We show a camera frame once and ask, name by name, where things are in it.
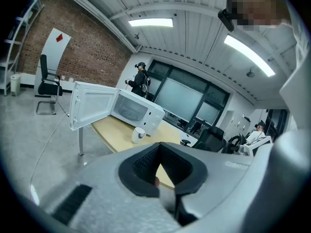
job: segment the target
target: open microwave door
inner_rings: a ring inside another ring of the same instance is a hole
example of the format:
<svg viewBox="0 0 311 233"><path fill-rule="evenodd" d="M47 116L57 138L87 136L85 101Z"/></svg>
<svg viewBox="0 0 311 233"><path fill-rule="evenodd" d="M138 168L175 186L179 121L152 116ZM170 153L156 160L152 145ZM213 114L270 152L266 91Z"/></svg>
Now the open microwave door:
<svg viewBox="0 0 311 233"><path fill-rule="evenodd" d="M75 82L70 102L69 127L79 129L110 115L118 89Z"/></svg>

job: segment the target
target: table leg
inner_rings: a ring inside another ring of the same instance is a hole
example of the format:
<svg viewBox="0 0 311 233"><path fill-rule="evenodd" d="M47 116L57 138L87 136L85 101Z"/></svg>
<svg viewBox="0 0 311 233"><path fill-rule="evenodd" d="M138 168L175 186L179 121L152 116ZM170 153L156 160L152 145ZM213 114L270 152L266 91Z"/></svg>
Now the table leg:
<svg viewBox="0 0 311 233"><path fill-rule="evenodd" d="M79 155L83 155L83 127L78 130Z"/></svg>

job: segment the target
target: black jacket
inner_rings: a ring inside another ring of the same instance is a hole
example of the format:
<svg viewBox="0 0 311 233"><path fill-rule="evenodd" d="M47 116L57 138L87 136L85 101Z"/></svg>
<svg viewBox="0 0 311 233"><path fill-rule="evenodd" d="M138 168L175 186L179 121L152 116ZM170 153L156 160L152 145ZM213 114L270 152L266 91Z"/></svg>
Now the black jacket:
<svg viewBox="0 0 311 233"><path fill-rule="evenodd" d="M143 69L142 71L140 71L136 74L134 81L130 80L128 82L128 84L133 88L132 92L134 92L135 94L137 94L141 97L143 97L145 95L141 90L141 87L142 87L144 80L145 80L145 75L146 75L146 77L148 77L147 71Z"/></svg>

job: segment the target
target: gray floor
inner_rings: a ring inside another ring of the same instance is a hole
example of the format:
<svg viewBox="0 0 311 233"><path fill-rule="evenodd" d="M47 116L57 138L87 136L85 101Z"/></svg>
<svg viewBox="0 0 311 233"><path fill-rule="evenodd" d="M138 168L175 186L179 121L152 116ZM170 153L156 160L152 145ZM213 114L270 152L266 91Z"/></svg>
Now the gray floor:
<svg viewBox="0 0 311 233"><path fill-rule="evenodd" d="M39 116L35 113L38 101L50 98L35 98L31 88L21 88L17 97L0 94L2 164L14 189L27 197L35 164L64 111L69 111L70 98L71 93L59 97L56 115ZM49 110L47 106L42 104L40 111ZM32 185L39 199L84 165L112 153L92 128L84 128L83 138L84 156L79 156L77 131L69 128L69 118L65 116L35 169Z"/></svg>

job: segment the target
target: desk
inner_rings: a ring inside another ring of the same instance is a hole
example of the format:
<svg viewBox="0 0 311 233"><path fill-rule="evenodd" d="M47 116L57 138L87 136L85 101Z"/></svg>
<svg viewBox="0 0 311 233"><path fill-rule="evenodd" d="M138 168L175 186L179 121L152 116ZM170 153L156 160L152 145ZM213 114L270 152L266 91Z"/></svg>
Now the desk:
<svg viewBox="0 0 311 233"><path fill-rule="evenodd" d="M155 142L180 144L179 131L165 122L160 123L153 136L145 136L138 144L132 142L132 133L135 127L113 116L108 116L92 123L92 127L114 153ZM79 129L78 138L79 154L83 155L83 128ZM174 188L162 165L159 166L156 176L160 179L161 185L170 189Z"/></svg>

